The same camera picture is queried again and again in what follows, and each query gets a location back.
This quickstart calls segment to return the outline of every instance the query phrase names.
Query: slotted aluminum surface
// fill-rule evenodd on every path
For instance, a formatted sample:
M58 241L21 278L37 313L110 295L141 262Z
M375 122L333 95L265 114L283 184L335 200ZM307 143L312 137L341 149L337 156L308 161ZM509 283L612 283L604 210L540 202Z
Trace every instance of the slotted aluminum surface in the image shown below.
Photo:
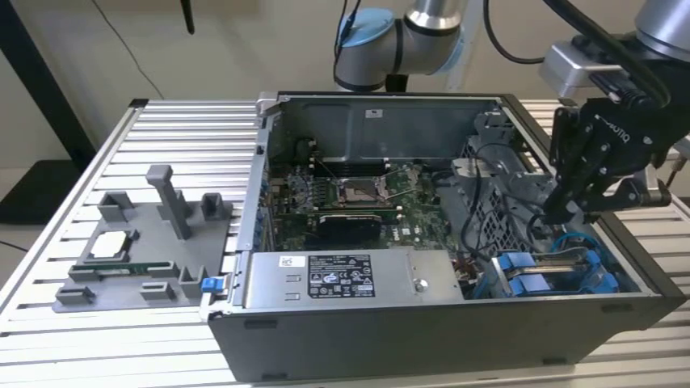
M548 131L551 100L524 101ZM241 209L256 126L251 102L152 102L129 109L96 162L0 292L0 384L8 386L247 386L233 382L197 308L54 314L50 303L81 253L102 190L153 201L142 185L152 163L168 162L189 200L216 191ZM659 265L690 294L690 210L619 214ZM232 265L231 221L224 266ZM651 329L616 335L575 366L441 376L323 382L308 387L690 386L690 304Z

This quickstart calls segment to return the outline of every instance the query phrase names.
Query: warning label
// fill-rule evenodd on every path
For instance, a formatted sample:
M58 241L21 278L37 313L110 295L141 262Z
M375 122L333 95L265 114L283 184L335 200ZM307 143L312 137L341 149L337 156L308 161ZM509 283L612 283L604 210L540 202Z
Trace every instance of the warning label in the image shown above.
M375 297L369 255L309 256L309 297Z

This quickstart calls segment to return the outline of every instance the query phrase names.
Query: black pole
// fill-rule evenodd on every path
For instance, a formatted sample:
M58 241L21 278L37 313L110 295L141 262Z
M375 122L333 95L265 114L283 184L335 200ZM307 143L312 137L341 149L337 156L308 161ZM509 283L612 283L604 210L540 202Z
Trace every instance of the black pole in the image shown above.
M76 168L84 171L96 150L9 0L0 0L0 49Z
M192 0L180 0L182 5L184 24L186 24L186 32L193 35L196 28L193 27Z
M391 93L403 93L407 91L407 74L388 74L385 76L385 91Z

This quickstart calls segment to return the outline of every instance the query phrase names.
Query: motherboard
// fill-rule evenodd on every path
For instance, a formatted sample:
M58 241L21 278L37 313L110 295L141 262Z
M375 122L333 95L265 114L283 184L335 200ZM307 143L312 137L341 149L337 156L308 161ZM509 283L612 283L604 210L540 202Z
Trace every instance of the motherboard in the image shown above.
M276 250L457 252L435 193L437 174L412 161L360 166L313 161L284 169L271 179Z

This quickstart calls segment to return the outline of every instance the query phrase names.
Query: sticker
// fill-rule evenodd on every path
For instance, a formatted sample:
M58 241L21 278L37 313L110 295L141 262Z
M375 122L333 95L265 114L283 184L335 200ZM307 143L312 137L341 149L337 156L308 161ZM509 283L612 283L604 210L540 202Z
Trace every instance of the sticker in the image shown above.
M304 267L305 256L280 256L279 267Z
M364 111L364 117L368 119L380 119L384 116L383 109L367 109Z
M309 256L309 297L375 297L369 255Z

